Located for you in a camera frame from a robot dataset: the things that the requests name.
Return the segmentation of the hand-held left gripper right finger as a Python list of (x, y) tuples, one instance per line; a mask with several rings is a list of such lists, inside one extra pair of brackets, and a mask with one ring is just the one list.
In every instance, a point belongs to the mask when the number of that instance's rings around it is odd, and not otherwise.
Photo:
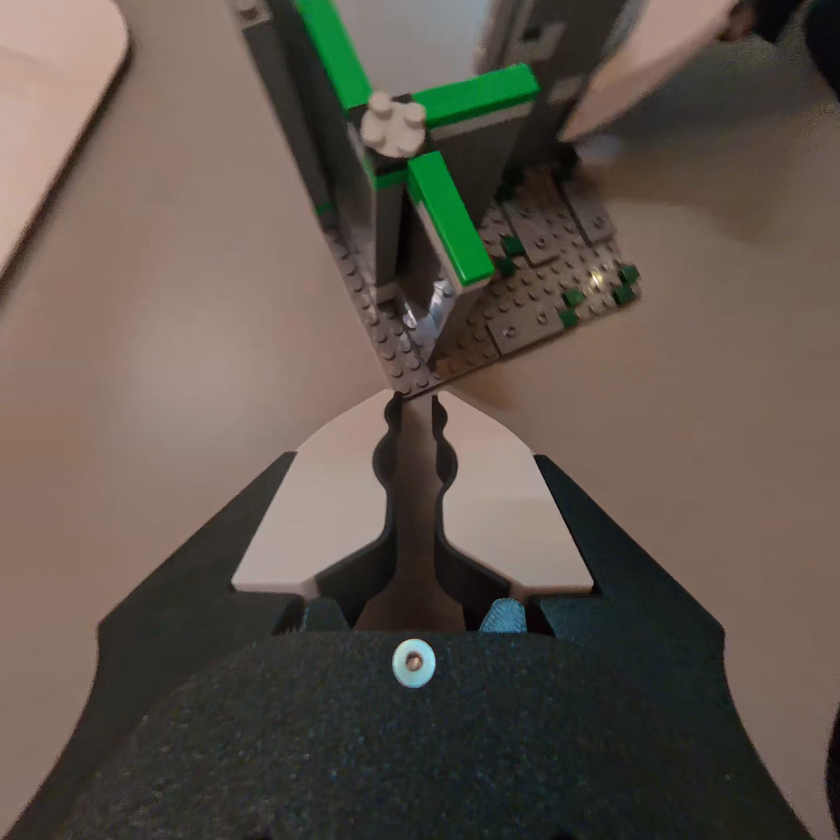
[(451, 392), (432, 403), (436, 471), (434, 570), (470, 616), (493, 602), (588, 596), (595, 581), (535, 454)]

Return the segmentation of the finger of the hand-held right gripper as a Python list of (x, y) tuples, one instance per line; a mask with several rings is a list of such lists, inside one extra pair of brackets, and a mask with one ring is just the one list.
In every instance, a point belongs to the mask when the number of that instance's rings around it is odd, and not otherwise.
[(651, 1), (599, 67), (559, 140), (602, 130), (661, 87), (724, 29), (735, 1)]

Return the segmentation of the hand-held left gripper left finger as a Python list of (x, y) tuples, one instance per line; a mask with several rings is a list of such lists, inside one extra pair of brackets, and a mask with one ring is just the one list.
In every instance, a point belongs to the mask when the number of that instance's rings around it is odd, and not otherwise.
[(396, 567), (393, 477), (401, 396), (378, 392), (298, 449), (231, 584), (361, 611)]

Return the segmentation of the grey toy brick model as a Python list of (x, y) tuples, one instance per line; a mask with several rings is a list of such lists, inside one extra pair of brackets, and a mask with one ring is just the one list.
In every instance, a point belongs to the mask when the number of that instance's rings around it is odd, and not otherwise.
[(441, 375), (417, 366), (394, 334), (375, 341), (360, 298), (343, 284), (389, 387), (405, 399), (630, 306), (641, 295), (637, 267), (572, 143), (558, 134), (582, 100), (596, 65), (616, 42), (624, 2), (488, 2), (472, 77), (527, 63), (540, 85), (504, 177), (479, 225), (500, 271), (471, 320), (472, 339), (447, 353)]

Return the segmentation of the green topped toy brick door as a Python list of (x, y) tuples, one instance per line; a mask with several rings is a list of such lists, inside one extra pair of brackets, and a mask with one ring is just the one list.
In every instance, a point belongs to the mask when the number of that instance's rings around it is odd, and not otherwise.
[(480, 223), (538, 99), (527, 63), (393, 96), (334, 2), (228, 2), (375, 341), (441, 375), (501, 258)]

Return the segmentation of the grey desk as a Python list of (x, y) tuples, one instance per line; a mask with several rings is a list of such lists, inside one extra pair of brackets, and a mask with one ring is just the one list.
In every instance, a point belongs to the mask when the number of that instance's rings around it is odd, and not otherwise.
[[(2, 288), (2, 834), (98, 621), (385, 387), (225, 3), (120, 5), (127, 76)], [(721, 622), (749, 735), (834, 838), (838, 104), (794, 31), (710, 47), (614, 130), (641, 301), (452, 388)]]

